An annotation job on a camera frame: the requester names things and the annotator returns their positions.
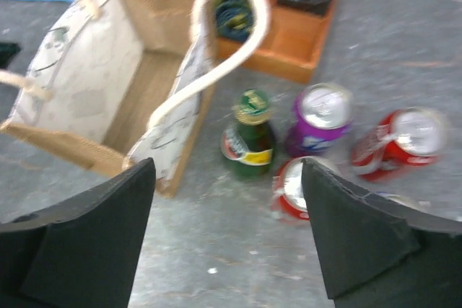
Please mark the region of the purple soda can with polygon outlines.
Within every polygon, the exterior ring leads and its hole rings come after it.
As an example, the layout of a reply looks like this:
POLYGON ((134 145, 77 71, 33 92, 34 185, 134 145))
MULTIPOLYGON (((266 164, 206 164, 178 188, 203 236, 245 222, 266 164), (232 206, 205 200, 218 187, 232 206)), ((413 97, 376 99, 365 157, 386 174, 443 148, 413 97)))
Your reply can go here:
POLYGON ((295 122, 285 147, 292 157, 319 155, 346 135, 352 124, 352 93, 336 83, 306 87, 293 105, 295 122))

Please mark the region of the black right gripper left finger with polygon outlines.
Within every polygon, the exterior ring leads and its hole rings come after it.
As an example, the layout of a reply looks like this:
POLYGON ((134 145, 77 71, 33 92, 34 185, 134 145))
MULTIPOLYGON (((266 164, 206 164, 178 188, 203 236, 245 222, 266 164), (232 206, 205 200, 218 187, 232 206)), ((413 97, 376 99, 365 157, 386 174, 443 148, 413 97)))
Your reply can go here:
POLYGON ((156 184, 150 158, 1 225, 3 307, 126 307, 156 184))

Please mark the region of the green glass bottle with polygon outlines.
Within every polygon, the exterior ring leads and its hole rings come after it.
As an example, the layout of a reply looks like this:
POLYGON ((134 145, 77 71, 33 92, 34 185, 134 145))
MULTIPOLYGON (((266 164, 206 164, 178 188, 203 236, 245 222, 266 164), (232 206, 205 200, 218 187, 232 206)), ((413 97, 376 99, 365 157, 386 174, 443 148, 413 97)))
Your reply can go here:
POLYGON ((228 170, 240 179, 268 173, 277 153, 268 95, 245 90, 232 108, 234 120, 224 129, 220 149, 228 170))

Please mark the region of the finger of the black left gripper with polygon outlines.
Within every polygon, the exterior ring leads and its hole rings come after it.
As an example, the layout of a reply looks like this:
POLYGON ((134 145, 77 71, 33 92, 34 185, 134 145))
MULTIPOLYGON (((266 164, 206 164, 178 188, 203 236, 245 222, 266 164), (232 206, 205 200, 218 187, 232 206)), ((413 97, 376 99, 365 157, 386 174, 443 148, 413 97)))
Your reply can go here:
POLYGON ((19 43, 0 42, 0 69, 6 69, 20 51, 19 43))

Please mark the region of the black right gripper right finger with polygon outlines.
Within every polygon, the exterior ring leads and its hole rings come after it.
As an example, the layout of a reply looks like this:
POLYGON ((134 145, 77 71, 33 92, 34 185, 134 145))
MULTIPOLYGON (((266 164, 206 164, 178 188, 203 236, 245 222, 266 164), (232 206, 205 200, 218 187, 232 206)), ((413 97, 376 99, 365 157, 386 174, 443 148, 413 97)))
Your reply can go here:
POLYGON ((390 201, 313 159, 302 190, 337 307, 459 307, 461 223, 390 201))

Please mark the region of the brown canvas bag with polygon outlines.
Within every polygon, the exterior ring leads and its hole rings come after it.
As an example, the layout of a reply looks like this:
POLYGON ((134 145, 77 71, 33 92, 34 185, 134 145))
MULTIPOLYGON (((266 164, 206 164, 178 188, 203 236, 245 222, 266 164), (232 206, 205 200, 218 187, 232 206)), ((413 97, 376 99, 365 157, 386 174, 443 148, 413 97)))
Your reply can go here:
POLYGON ((173 197, 214 84, 269 31, 269 0, 248 2, 253 32, 217 62, 212 0, 74 0, 25 75, 1 72, 19 90, 1 131, 108 177, 151 157, 173 197))

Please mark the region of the red soda can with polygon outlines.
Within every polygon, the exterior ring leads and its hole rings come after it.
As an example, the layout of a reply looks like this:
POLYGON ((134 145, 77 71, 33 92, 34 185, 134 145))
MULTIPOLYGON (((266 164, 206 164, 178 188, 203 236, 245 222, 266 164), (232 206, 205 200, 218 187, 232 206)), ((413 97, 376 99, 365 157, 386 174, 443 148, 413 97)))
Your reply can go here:
POLYGON ((305 159, 313 159, 341 175, 336 165, 323 157, 296 157, 285 162, 273 179, 270 210, 275 219, 291 225, 304 225, 309 221, 301 183, 302 166, 305 159))
POLYGON ((389 113, 352 147, 350 163, 364 180, 389 180, 437 162, 448 142, 447 118, 428 107, 389 113))

